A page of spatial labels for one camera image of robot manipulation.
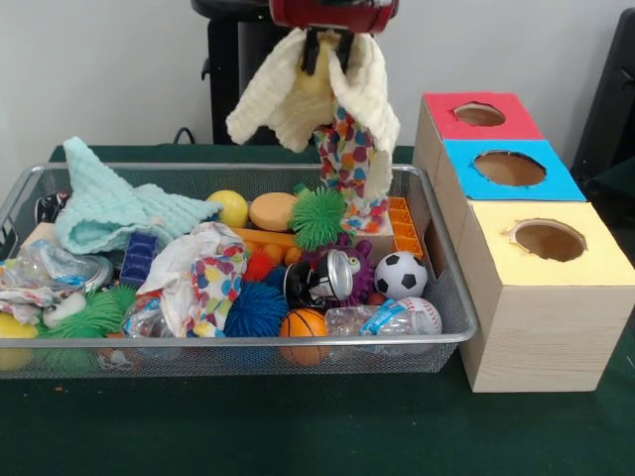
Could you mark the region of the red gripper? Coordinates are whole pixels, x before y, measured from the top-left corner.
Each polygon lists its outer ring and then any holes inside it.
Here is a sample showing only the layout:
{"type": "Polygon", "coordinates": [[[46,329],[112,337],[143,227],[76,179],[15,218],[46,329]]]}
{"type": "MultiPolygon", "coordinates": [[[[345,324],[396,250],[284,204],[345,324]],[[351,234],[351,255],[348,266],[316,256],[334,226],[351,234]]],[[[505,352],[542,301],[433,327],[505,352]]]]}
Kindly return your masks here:
{"type": "Polygon", "coordinates": [[[397,14],[399,2],[275,0],[269,2],[269,7],[277,25],[307,29],[301,70],[314,75],[323,28],[335,29],[331,31],[334,51],[341,68],[348,69],[353,33],[383,32],[397,14]]]}

